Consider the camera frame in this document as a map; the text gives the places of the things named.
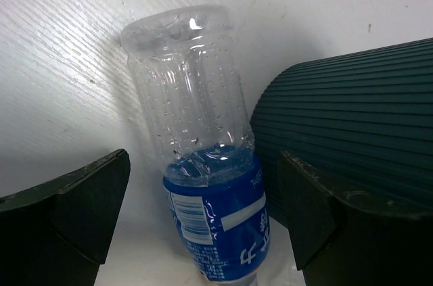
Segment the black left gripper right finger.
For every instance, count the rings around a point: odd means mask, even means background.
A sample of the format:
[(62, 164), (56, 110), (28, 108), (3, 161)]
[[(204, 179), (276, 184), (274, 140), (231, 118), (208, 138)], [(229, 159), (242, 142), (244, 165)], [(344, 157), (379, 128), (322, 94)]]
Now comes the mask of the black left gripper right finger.
[(334, 178), (289, 152), (277, 180), (307, 285), (431, 285), (432, 212)]

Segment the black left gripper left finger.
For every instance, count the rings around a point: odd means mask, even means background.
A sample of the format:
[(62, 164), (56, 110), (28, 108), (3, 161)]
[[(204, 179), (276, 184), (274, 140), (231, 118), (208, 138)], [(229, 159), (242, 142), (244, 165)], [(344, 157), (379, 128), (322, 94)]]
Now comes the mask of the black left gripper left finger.
[(131, 171), (124, 149), (1, 198), (2, 285), (94, 285)]

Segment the blue label bottle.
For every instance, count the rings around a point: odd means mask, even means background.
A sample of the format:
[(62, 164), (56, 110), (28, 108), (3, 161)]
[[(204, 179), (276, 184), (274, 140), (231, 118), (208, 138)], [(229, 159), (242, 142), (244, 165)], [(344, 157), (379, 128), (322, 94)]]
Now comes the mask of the blue label bottle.
[(255, 285), (270, 224), (229, 11), (166, 11), (130, 23), (120, 39), (186, 250), (208, 281)]

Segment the dark teal plastic bin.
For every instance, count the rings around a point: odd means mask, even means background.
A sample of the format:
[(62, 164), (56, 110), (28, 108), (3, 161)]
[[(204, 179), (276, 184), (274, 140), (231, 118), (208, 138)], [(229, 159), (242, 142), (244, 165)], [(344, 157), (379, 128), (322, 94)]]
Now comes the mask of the dark teal plastic bin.
[(284, 70), (251, 117), (272, 218), (286, 223), (277, 159), (288, 151), (370, 192), (432, 207), (432, 40)]

